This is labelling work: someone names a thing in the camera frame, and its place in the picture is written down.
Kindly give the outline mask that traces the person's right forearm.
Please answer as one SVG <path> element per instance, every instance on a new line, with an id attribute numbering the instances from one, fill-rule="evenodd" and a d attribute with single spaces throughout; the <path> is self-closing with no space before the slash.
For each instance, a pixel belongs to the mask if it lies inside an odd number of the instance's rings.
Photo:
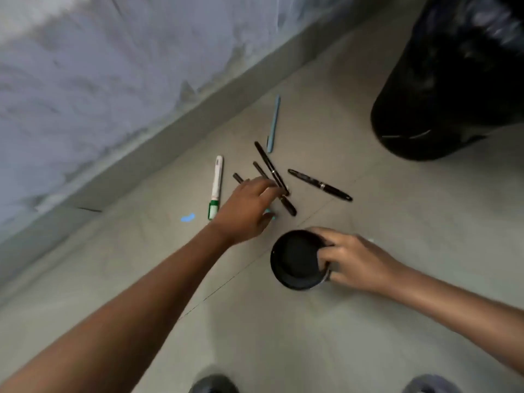
<path id="1" fill-rule="evenodd" d="M 524 309 L 406 266 L 390 273 L 378 292 L 444 325 L 524 377 Z"/>

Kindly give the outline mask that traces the person's right grey shoe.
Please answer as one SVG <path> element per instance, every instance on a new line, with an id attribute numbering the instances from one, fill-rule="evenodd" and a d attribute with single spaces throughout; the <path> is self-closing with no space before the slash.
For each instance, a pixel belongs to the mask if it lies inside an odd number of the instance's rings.
<path id="1" fill-rule="evenodd" d="M 454 383 L 439 375 L 420 375 L 412 379 L 402 393 L 463 393 Z"/>

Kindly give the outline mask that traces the black round cup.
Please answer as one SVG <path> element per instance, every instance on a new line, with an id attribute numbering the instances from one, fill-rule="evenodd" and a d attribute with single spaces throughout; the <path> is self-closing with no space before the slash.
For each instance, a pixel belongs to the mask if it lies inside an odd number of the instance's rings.
<path id="1" fill-rule="evenodd" d="M 294 291 L 310 290 L 326 281 L 331 274 L 329 264 L 321 269 L 318 251 L 326 242 L 307 230 L 293 230 L 283 234 L 272 247 L 270 266 L 275 278 L 284 287 Z"/>

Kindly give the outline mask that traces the person's left forearm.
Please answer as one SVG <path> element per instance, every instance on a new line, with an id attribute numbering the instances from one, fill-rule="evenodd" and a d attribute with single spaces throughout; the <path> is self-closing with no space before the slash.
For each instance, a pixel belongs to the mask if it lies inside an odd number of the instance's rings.
<path id="1" fill-rule="evenodd" d="M 0 385 L 0 393 L 130 393 L 238 229 L 213 221 Z"/>

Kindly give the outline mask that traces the person's grey shoe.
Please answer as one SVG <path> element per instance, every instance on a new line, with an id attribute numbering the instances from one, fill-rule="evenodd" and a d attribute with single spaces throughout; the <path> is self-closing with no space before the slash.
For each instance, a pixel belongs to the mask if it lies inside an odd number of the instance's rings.
<path id="1" fill-rule="evenodd" d="M 454 383 L 439 375 L 420 375 L 412 379 L 402 393 L 463 393 Z"/>
<path id="2" fill-rule="evenodd" d="M 240 393 L 237 385 L 226 375 L 212 374 L 197 380 L 188 393 Z"/>

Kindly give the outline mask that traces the thick black pen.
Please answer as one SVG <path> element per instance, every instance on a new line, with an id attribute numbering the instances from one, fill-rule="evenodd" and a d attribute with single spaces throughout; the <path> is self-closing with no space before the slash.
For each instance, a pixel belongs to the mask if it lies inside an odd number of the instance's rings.
<path id="1" fill-rule="evenodd" d="M 267 176 L 267 174 L 265 173 L 265 171 L 262 169 L 262 167 L 256 162 L 254 161 L 252 163 L 254 165 L 254 167 L 256 168 L 256 170 L 260 173 L 260 175 L 264 178 L 269 178 Z M 286 196 L 282 195 L 279 197 L 279 201 L 281 202 L 281 204 L 284 206 L 284 208 L 287 210 L 287 212 L 295 217 L 297 216 L 297 210 L 296 208 L 292 205 L 292 203 L 287 199 Z"/>

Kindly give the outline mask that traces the white marker with green cap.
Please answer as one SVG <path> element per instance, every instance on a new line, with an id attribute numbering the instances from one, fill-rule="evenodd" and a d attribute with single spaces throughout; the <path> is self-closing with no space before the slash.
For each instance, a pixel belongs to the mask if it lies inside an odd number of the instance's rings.
<path id="1" fill-rule="evenodd" d="M 208 206 L 207 219 L 213 220 L 219 211 L 220 199 L 221 199 L 221 184 L 222 184 L 222 173 L 224 167 L 224 157 L 217 156 L 214 165 L 214 176 L 212 185 L 211 200 Z"/>

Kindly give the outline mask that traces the person's left hand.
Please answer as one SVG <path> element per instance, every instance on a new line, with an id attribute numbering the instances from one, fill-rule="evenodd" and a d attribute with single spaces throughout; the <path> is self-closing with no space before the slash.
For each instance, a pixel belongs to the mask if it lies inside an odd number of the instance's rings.
<path id="1" fill-rule="evenodd" d="M 258 218 L 283 194 L 283 188 L 273 180 L 263 177 L 247 179 L 222 205 L 211 226 L 229 246 L 248 241 L 260 235 L 255 232 Z"/>

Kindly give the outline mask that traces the long black pen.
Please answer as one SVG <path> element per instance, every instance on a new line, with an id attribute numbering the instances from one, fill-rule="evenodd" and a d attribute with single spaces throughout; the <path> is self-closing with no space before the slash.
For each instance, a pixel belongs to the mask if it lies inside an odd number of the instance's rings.
<path id="1" fill-rule="evenodd" d="M 264 161 L 265 165 L 269 169 L 269 171 L 270 171 L 272 177 L 274 178 L 275 182 L 277 183 L 277 185 L 280 186 L 281 188 L 283 188 L 283 190 L 285 192 L 285 196 L 289 196 L 290 195 L 290 191 L 288 190 L 288 188 L 287 188 L 286 184 L 284 183 L 280 173 L 277 171 L 277 169 L 275 168 L 274 164 L 271 162 L 270 158 L 266 154 L 266 152 L 263 149 L 263 147 L 261 146 L 261 144 L 258 141 L 255 141 L 254 145 L 255 145 L 257 151 L 259 152 L 262 160 Z"/>

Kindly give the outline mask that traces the person's right hand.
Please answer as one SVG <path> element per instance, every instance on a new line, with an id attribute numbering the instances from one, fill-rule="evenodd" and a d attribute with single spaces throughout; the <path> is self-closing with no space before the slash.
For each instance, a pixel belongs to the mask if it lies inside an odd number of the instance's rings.
<path id="1" fill-rule="evenodd" d="M 342 282 L 337 284 L 382 296 L 389 295 L 409 271 L 409 267 L 359 235 L 342 233 L 339 261 Z"/>

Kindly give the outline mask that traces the light blue pen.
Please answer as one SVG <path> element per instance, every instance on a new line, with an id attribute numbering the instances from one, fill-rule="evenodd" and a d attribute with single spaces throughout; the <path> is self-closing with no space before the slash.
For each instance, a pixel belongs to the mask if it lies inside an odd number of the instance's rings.
<path id="1" fill-rule="evenodd" d="M 281 104 L 281 96 L 277 95 L 275 99 L 275 106 L 274 106 L 273 115 L 272 115 L 272 124 L 271 124 L 270 132 L 269 132 L 269 135 L 266 141 L 266 150 L 268 153 L 272 153 L 273 148 L 274 148 L 280 104 Z"/>

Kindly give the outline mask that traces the person's left grey shoe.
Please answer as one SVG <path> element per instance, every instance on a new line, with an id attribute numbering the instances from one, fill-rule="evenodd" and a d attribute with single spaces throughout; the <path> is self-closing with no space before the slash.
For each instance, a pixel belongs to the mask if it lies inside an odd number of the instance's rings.
<path id="1" fill-rule="evenodd" d="M 240 393 L 237 385 L 226 375 L 212 374 L 197 380 L 188 393 Z"/>

